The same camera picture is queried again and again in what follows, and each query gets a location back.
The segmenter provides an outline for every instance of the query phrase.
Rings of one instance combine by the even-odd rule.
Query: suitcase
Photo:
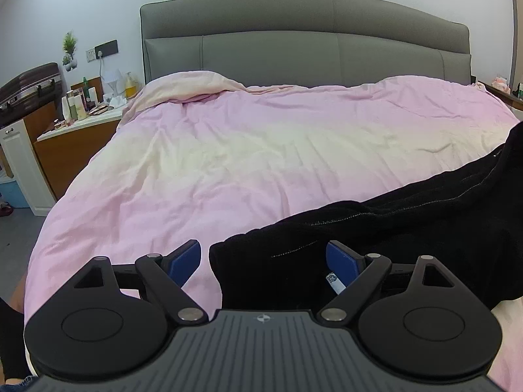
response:
[[[62,96],[58,64],[48,63],[21,73],[0,88],[0,128]]]

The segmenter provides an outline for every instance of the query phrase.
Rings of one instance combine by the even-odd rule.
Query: wall socket panel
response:
[[[87,61],[93,61],[93,60],[96,60],[96,53],[95,53],[95,49],[94,48],[90,48],[88,49],[86,52],[85,52],[86,56],[87,56]]]
[[[112,41],[109,41],[108,43],[96,46],[95,47],[96,58],[100,59],[98,57],[98,52],[101,52],[101,57],[107,57],[107,56],[110,56],[111,54],[116,54],[118,52],[118,41],[112,40]]]

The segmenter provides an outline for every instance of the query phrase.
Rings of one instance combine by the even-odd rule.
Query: black sock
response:
[[[24,379],[31,375],[25,360],[24,314],[12,309],[0,298],[0,360],[6,379]]]

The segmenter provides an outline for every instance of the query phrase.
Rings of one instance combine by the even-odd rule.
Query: potted plant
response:
[[[64,58],[62,59],[62,64],[65,67],[65,70],[69,72],[71,70],[71,56],[69,54],[66,54]]]
[[[74,69],[77,67],[78,62],[74,58],[74,52],[76,51],[76,43],[78,40],[73,36],[73,31],[66,33],[63,42],[63,50],[66,54],[71,57],[71,68]]]

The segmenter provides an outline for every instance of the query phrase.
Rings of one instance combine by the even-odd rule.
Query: floor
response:
[[[14,292],[35,246],[45,217],[31,209],[16,209],[0,217],[0,297],[7,301]]]

